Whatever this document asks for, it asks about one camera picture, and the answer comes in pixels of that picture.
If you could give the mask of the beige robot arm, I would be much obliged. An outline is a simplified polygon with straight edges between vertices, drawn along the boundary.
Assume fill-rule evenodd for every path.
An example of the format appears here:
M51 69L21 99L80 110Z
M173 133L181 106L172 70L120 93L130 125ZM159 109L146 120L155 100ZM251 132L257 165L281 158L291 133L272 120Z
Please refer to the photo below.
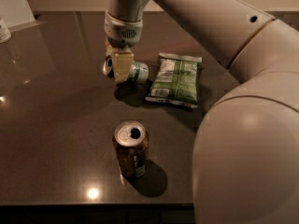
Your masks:
M111 0L115 48L149 0ZM197 224L299 224L299 33L241 0L153 0L238 81L194 140Z

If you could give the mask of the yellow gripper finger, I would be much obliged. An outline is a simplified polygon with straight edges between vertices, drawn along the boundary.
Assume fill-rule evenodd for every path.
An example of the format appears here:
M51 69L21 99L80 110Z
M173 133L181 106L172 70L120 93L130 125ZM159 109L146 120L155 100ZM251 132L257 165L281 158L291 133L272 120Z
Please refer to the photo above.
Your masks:
M132 52L117 52L112 57L114 80L122 83L127 80L134 60Z
M106 59L108 59L109 57L111 57L112 53L113 53L113 48L110 45L108 39L106 38Z

